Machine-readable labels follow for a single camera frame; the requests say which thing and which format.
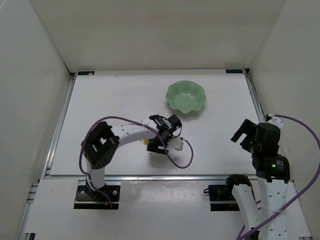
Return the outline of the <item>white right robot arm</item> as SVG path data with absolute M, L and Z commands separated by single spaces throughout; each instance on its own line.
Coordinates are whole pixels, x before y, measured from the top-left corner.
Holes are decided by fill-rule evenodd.
M 244 226 L 239 240 L 287 240 L 287 215 L 283 206 L 287 201 L 290 165 L 279 154 L 281 130 L 270 122 L 258 124 L 245 119 L 231 138 L 249 152 L 255 169 L 260 201 L 254 195 L 252 183 L 246 175 L 231 174 L 226 180 L 227 192 L 232 194 L 240 210 Z

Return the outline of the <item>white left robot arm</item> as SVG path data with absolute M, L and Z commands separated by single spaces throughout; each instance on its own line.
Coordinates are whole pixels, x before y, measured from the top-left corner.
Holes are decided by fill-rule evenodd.
M 105 167 L 111 162 L 116 150 L 124 145 L 148 139 L 146 150 L 165 154 L 169 149 L 181 151 L 183 140 L 174 132 L 182 128 L 182 122 L 175 114 L 166 118 L 151 115 L 135 124 L 109 125 L 106 121 L 93 127 L 81 143 L 82 154 L 87 164 L 85 180 L 86 194 L 94 201 L 107 200 L 103 176 Z

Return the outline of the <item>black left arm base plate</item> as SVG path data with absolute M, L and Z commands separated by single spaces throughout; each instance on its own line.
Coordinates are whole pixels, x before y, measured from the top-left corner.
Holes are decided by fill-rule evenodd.
M 104 194 L 92 190 L 86 181 L 78 181 L 73 208 L 83 210 L 118 210 L 121 185 L 111 184 L 111 182 L 107 181 L 106 185 L 99 190 L 108 195 L 111 204 Z

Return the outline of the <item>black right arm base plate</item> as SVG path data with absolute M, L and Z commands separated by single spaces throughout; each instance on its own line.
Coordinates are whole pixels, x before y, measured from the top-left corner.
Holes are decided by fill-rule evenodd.
M 207 190 L 203 192 L 209 195 L 211 212 L 237 212 L 240 210 L 226 185 L 209 185 Z

